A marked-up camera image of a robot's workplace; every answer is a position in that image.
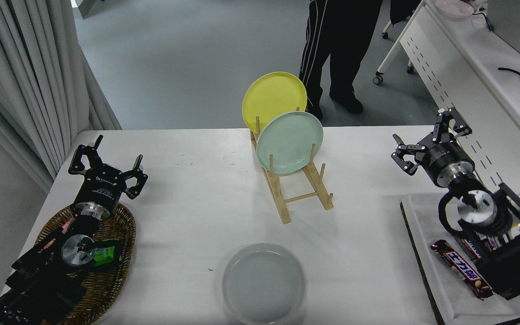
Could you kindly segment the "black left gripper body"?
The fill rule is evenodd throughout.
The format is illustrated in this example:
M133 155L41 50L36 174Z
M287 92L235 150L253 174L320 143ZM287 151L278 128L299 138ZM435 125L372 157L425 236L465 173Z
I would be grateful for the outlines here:
M122 172L110 165L87 169L84 173L84 183L75 197L75 205L92 202L106 209L115 209L126 189L122 181Z

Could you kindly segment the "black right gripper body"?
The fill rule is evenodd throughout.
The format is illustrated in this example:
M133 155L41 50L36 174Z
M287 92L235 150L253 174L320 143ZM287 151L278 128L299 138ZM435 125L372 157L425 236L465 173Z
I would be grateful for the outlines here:
M427 150L422 167L436 186L447 186L453 179L474 172L474 161L456 142L435 145Z

